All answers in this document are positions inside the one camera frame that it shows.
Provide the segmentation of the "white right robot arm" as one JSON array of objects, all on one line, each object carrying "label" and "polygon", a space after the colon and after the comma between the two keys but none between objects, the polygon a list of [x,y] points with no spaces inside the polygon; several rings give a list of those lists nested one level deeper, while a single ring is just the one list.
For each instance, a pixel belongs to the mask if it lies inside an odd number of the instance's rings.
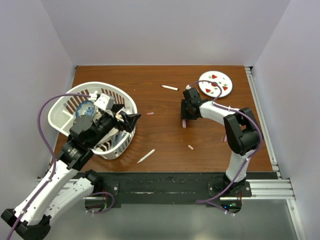
[{"label": "white right robot arm", "polygon": [[252,110],[248,107],[227,107],[213,100],[201,99],[198,90],[190,86],[183,91],[183,96],[180,111],[182,120],[204,118],[224,126],[231,157],[220,193],[235,196],[246,180],[252,156],[259,151],[263,142],[263,134]]}]

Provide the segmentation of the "pink highlighter pen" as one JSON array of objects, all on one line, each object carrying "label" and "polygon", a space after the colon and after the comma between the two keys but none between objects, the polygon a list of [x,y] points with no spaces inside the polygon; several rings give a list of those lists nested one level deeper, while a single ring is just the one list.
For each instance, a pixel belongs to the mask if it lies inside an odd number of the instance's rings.
[{"label": "pink highlighter pen", "polygon": [[186,124],[186,120],[185,120],[185,119],[182,120],[182,127],[183,127],[184,129],[187,127],[187,124]]}]

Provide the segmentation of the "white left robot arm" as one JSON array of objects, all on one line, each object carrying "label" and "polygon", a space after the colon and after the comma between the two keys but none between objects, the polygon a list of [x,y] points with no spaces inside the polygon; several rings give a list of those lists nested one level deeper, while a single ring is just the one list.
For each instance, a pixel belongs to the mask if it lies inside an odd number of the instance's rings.
[{"label": "white left robot arm", "polygon": [[24,240],[42,240],[51,223],[83,197],[99,196],[104,190],[102,178],[93,170],[81,177],[71,188],[60,194],[94,155],[93,149],[112,129],[132,133],[141,114],[128,114],[123,104],[100,109],[99,118],[87,114],[72,118],[67,142],[52,166],[31,194],[17,207],[6,209],[1,218]]}]

